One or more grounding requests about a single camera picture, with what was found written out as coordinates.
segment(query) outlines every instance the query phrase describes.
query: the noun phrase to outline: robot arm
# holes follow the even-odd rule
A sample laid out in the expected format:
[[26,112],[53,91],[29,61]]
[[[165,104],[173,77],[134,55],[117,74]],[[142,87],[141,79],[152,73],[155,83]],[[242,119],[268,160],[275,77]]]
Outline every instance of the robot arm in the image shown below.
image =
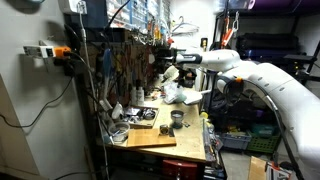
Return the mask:
[[242,91],[254,91],[270,108],[269,97],[278,108],[282,122],[290,131],[304,165],[320,175],[320,143],[317,132],[320,128],[320,100],[292,76],[269,64],[242,61],[233,50],[204,52],[192,61],[192,56],[177,56],[177,63],[198,65],[219,71],[217,88],[225,92],[228,81],[241,77]]

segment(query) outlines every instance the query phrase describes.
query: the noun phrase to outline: workbench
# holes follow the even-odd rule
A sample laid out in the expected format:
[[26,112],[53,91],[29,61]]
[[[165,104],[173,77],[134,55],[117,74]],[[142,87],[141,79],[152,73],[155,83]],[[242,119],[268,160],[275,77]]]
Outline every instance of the workbench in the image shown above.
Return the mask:
[[[185,112],[184,123],[190,126],[183,126],[180,129],[173,129],[176,138],[176,146],[167,147],[152,147],[152,148],[128,148],[127,141],[114,145],[107,144],[108,159],[111,166],[117,168],[129,167],[137,168],[138,170],[152,171],[155,174],[161,173],[161,162],[164,159],[182,160],[188,163],[195,163],[198,167],[198,177],[203,177],[204,166],[206,163],[204,143],[203,143],[203,125],[202,118],[199,117],[198,105],[185,105],[183,103],[166,104],[162,98],[152,101],[151,98],[145,98],[145,107],[159,108],[157,118],[153,128],[159,128],[160,125],[167,124],[170,126],[172,120],[170,112],[172,110],[181,110]],[[141,161],[154,161],[158,160],[158,166],[152,163],[147,165]]]

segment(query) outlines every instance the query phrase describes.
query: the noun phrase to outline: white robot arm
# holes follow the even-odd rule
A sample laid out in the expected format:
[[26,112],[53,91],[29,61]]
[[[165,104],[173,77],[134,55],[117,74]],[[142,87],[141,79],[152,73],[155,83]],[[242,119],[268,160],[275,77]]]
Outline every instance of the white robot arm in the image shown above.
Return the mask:
[[225,92],[228,79],[241,77],[243,91],[254,91],[270,108],[276,106],[297,145],[299,158],[307,165],[303,169],[311,169],[317,176],[313,178],[319,179],[320,141],[317,132],[320,130],[320,100],[317,96],[278,67],[270,63],[242,61],[233,50],[215,50],[196,56],[178,55],[176,60],[178,64],[219,71],[217,88],[221,92]]

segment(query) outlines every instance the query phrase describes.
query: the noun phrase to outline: wooden workbench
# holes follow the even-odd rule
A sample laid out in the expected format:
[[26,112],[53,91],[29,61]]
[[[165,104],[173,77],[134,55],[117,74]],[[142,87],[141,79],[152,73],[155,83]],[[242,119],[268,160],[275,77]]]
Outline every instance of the wooden workbench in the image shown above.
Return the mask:
[[[146,99],[145,107],[159,108],[159,114],[154,123],[153,128],[159,128],[160,125],[170,125],[172,122],[170,112],[172,110],[181,110],[186,113],[183,122],[190,126],[187,128],[183,126],[181,129],[174,129],[174,135],[177,145],[169,147],[154,147],[154,148],[135,148],[130,150],[162,156],[177,158],[186,161],[205,163],[205,152],[202,137],[202,120],[199,118],[199,111],[197,105],[166,104],[163,99],[151,101]],[[126,147],[127,142],[122,144],[115,144],[113,148],[129,149]]]

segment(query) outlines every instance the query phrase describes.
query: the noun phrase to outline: bottle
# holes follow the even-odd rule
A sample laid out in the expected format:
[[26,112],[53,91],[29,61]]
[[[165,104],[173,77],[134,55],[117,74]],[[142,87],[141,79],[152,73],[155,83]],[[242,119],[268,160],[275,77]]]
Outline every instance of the bottle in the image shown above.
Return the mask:
[[138,106],[144,105],[144,90],[141,86],[137,90],[137,105]]
[[137,89],[135,86],[132,86],[130,96],[131,96],[131,105],[134,105],[134,106],[137,105]]

